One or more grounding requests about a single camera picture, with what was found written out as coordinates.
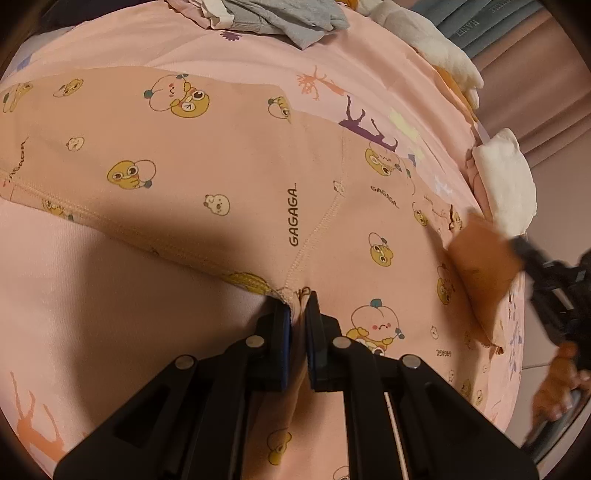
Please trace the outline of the right hand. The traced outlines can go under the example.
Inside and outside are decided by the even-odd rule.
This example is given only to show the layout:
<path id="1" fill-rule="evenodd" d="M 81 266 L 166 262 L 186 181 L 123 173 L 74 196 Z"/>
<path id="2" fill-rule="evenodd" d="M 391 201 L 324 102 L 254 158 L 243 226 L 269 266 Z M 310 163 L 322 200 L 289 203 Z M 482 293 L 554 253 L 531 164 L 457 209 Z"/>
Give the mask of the right hand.
<path id="1" fill-rule="evenodd" d="M 556 421 L 573 408 L 572 391 L 590 390 L 590 372 L 578 370 L 575 357 L 578 349 L 573 342 L 564 342 L 549 365 L 546 378 L 532 402 L 532 420 Z"/>

